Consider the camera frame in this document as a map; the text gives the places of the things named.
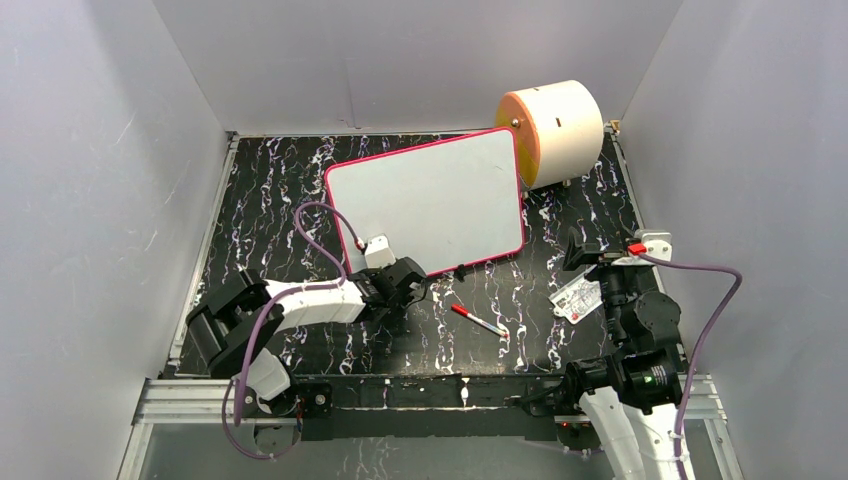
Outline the red whiteboard marker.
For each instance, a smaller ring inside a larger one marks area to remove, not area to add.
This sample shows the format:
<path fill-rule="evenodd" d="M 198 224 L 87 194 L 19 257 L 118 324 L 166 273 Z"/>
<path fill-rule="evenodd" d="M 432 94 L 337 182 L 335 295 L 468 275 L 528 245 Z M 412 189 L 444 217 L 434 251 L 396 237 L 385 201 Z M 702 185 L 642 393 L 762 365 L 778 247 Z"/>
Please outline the red whiteboard marker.
<path fill-rule="evenodd" d="M 462 305 L 459 305 L 459 304 L 452 304 L 452 305 L 451 305 L 451 310 L 452 310 L 454 313 L 456 313 L 456 314 L 458 314 L 458 315 L 462 316 L 463 318 L 466 318 L 467 320 L 469 320 L 469 321 L 471 321 L 471 322 L 475 323 L 476 325 L 478 325 L 478 326 L 480 326 L 481 328 L 484 328 L 485 330 L 487 330 L 487 331 L 489 331 L 489 332 L 491 332 L 491 333 L 493 333 L 493 334 L 497 335 L 497 336 L 498 336 L 498 337 L 500 337 L 500 338 L 504 338 L 504 339 L 508 339 L 508 338 L 509 338 L 509 332 L 508 332 L 507 330 L 504 330 L 504 329 L 503 329 L 503 328 L 501 328 L 501 327 L 498 327 L 498 326 L 496 326 L 496 325 L 493 325 L 493 324 L 491 324 L 491 323 L 489 323 L 489 322 L 487 322 L 487 321 L 483 320 L 482 318 L 480 318 L 480 317 L 476 316 L 475 314 L 473 314 L 471 311 L 467 310 L 467 309 L 466 309 L 465 307 L 463 307 Z"/>

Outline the pink-framed whiteboard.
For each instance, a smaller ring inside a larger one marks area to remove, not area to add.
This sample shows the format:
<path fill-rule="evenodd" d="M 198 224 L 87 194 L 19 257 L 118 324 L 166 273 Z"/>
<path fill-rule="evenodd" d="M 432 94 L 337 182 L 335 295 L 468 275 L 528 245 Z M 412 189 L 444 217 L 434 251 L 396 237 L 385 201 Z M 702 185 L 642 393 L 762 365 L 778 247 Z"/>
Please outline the pink-framed whiteboard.
<path fill-rule="evenodd" d="M 519 252 L 521 179 L 507 128 L 477 132 L 331 166 L 330 204 L 369 240 L 428 275 Z"/>

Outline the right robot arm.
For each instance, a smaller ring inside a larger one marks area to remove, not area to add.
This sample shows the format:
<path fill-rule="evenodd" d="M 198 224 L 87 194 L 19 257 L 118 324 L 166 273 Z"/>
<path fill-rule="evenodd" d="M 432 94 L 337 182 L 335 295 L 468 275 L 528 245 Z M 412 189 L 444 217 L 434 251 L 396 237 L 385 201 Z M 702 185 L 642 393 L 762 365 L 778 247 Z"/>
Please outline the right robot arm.
<path fill-rule="evenodd" d="M 588 268 L 600 286 L 610 352 L 572 362 L 563 379 L 565 405 L 586 414 L 617 479 L 682 479 L 692 467 L 676 432 L 683 398 L 678 352 L 679 305 L 639 284 L 672 258 L 667 232 L 640 230 L 619 250 L 603 250 L 569 231 L 563 268 Z"/>

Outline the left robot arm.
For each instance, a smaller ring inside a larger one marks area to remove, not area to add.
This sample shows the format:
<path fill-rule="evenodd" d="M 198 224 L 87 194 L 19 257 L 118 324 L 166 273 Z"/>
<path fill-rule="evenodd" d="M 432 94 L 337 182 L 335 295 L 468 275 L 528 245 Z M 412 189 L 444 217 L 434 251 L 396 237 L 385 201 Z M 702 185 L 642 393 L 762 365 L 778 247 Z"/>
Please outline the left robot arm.
<path fill-rule="evenodd" d="M 409 257 L 321 282 L 272 281 L 248 269 L 206 295 L 185 325 L 209 376 L 232 381 L 236 421 L 248 394 L 286 416 L 300 394 L 289 366 L 268 346 L 274 336 L 315 324 L 380 322 L 403 312 L 426 283 Z"/>

